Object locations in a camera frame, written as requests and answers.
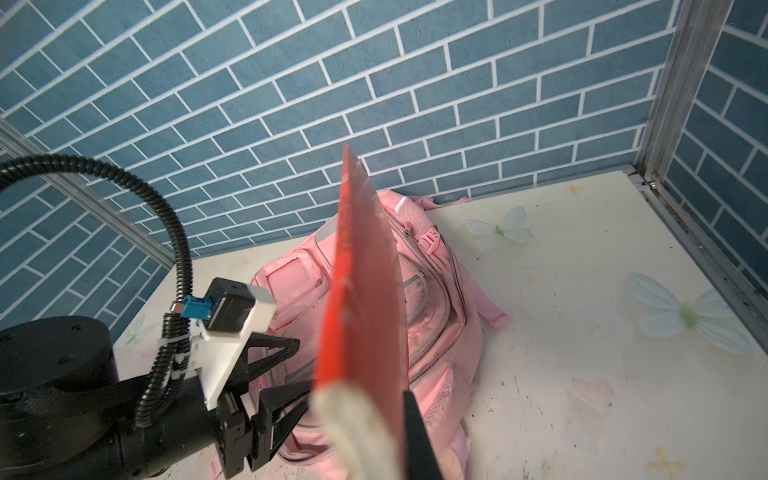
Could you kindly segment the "colourful illustrated book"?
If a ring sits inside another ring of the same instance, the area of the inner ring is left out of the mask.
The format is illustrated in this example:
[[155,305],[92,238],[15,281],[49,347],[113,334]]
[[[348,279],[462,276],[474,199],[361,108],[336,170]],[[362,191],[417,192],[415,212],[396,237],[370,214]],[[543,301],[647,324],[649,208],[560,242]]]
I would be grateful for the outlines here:
[[402,479],[407,341],[398,253],[349,146],[311,406],[350,479]]

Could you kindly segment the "pink student backpack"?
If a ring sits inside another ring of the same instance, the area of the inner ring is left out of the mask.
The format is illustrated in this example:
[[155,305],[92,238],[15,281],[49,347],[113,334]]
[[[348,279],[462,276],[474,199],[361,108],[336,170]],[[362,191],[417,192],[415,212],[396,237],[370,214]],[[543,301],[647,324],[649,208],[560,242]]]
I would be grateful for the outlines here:
[[[407,315],[408,379],[446,479],[466,476],[463,418],[476,388],[483,328],[501,328],[508,315],[459,262],[428,216],[436,203],[395,191],[378,194],[399,255]],[[277,302],[267,335],[297,339],[298,352],[249,384],[261,390],[313,377],[320,328],[335,257],[335,232],[325,222],[291,250],[258,270],[251,282]]]

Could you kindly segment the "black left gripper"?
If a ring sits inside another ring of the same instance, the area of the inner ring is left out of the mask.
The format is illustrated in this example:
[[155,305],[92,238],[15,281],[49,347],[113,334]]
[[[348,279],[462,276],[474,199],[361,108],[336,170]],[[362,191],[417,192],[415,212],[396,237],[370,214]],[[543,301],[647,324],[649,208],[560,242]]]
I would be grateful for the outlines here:
[[256,399],[250,382],[298,353],[300,340],[252,333],[239,358],[239,374],[217,401],[216,450],[224,477],[267,465],[309,409],[311,381],[265,388]]

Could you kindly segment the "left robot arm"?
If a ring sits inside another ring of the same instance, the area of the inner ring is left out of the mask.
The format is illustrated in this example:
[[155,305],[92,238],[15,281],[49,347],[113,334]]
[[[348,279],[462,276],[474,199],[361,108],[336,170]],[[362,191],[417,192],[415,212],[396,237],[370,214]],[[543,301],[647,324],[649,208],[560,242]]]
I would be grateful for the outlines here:
[[243,402],[249,381],[293,356],[295,339],[254,334],[268,347],[236,361],[213,408],[200,382],[185,380],[151,426],[134,425],[145,376],[120,380],[108,331],[87,317],[53,317],[1,334],[1,475],[5,479],[150,479],[208,448],[232,478],[270,462],[308,408],[310,383],[261,392]]

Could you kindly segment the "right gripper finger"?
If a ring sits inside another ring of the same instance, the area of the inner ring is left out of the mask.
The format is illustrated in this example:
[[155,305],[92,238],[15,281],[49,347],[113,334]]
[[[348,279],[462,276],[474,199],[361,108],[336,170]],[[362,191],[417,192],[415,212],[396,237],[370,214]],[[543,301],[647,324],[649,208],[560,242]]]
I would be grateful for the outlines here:
[[406,479],[442,480],[418,403],[411,391],[403,393]]

